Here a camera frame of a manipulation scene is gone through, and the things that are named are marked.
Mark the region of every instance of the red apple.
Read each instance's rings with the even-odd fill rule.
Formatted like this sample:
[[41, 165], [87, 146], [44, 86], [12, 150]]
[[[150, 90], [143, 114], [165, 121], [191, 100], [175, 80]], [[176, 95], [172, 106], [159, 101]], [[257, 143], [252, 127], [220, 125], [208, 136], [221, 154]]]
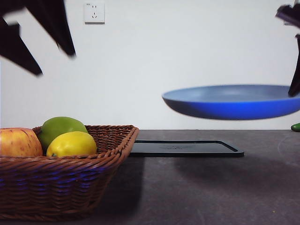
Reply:
[[42, 156], [43, 150], [33, 130], [22, 127], [0, 129], [0, 155], [11, 157]]

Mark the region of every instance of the green vegetable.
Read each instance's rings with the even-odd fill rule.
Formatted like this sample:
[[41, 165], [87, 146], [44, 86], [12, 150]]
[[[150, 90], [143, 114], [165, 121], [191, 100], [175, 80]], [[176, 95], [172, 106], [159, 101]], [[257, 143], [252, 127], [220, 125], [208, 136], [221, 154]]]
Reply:
[[291, 126], [292, 131], [300, 132], [300, 123]]
[[87, 129], [80, 121], [70, 117], [53, 117], [47, 120], [41, 127], [41, 132], [37, 135], [42, 144], [44, 152], [47, 151], [50, 143], [59, 135], [73, 132], [82, 131], [87, 133]]

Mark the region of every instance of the apple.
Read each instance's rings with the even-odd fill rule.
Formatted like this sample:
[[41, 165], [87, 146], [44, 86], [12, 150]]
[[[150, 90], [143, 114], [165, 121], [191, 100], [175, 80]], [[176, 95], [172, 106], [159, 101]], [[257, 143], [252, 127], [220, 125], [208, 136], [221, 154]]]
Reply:
[[43, 155], [42, 145], [32, 129], [0, 128], [0, 155], [37, 157]]
[[84, 124], [71, 117], [58, 116], [48, 119], [41, 127], [41, 132], [37, 135], [46, 153], [50, 143], [59, 135], [67, 132], [82, 131], [88, 133]]

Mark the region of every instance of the black tray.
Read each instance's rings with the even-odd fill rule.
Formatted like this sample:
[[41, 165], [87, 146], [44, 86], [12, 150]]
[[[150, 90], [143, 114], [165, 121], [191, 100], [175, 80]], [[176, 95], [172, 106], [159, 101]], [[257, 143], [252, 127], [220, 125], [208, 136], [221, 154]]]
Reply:
[[244, 152], [222, 141], [136, 140], [133, 157], [243, 157]]

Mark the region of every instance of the woven texture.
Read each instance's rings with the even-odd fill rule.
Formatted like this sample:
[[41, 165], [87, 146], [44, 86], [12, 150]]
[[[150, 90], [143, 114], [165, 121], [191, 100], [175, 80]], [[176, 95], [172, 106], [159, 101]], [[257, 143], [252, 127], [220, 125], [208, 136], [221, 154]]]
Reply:
[[[71, 157], [0, 156], [0, 219], [65, 221], [89, 216], [139, 129], [86, 126], [97, 154]], [[35, 127], [38, 134], [40, 127]]]

